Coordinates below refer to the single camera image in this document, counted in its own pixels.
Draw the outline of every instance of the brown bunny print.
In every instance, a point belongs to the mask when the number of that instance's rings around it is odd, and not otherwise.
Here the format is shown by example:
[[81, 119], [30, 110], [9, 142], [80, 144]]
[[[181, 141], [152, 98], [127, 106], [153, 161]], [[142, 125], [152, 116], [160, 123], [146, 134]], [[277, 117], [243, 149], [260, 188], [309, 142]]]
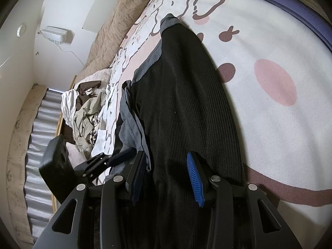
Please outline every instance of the brown bunny print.
[[234, 34], [238, 34], [240, 31], [239, 30], [236, 30], [236, 31], [233, 31], [233, 26], [230, 26], [230, 28], [225, 31], [225, 32], [221, 32], [219, 34], [219, 39], [222, 41], [222, 42], [228, 42], [228, 41], [231, 41], [232, 40], [232, 37]]

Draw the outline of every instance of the pile of clothes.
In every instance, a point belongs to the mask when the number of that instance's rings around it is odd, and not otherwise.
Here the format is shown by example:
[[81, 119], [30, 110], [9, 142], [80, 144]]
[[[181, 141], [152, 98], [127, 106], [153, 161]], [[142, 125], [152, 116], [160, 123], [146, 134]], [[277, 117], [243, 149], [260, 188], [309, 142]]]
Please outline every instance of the pile of clothes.
[[101, 83], [100, 80], [82, 82], [76, 89], [62, 95], [63, 118], [73, 129], [73, 139], [78, 151], [87, 159], [96, 143], [100, 113], [106, 101], [106, 91], [100, 89]]

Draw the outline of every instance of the round light fixture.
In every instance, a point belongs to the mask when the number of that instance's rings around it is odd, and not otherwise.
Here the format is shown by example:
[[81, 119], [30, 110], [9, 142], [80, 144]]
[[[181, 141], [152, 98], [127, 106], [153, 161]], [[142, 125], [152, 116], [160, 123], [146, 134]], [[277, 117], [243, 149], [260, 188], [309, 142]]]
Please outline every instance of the round light fixture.
[[25, 33], [26, 30], [27, 30], [26, 24], [25, 23], [21, 24], [17, 29], [17, 33], [16, 33], [17, 36], [21, 37]]

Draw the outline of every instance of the pink oval spot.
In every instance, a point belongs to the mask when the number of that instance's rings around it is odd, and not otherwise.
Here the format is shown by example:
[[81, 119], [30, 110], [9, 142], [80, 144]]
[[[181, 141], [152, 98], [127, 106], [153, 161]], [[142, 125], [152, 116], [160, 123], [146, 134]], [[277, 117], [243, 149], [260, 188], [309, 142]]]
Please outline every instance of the pink oval spot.
[[290, 75], [280, 65], [259, 59], [254, 65], [255, 76], [262, 89], [277, 103], [292, 106], [297, 99], [296, 87]]
[[194, 23], [198, 24], [198, 25], [204, 25], [209, 21], [209, 16], [202, 18], [200, 20], [194, 20]]
[[235, 75], [235, 66], [231, 63], [222, 64], [217, 70], [222, 83], [229, 82]]

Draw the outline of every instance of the white wall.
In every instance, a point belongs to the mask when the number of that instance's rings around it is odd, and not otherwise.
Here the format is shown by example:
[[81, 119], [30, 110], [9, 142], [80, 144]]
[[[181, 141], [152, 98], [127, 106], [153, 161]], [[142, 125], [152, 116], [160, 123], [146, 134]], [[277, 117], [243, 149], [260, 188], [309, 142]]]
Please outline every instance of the white wall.
[[[25, 47], [0, 67], [0, 216], [15, 239], [7, 202], [6, 162], [17, 115], [34, 83], [34, 38], [43, 1], [19, 0], [0, 29], [0, 64]], [[17, 28], [22, 23], [27, 30], [17, 37]]]
[[[45, 0], [41, 29], [54, 26], [71, 30], [74, 38], [64, 43], [64, 51], [73, 51], [85, 64], [96, 33], [82, 29], [84, 21], [95, 0]], [[83, 65], [70, 52], [61, 50], [42, 35], [35, 39], [34, 77], [39, 84], [56, 90], [68, 90], [75, 74], [78, 74]]]
[[83, 29], [98, 33], [108, 16], [113, 12], [118, 0], [95, 0], [86, 20]]

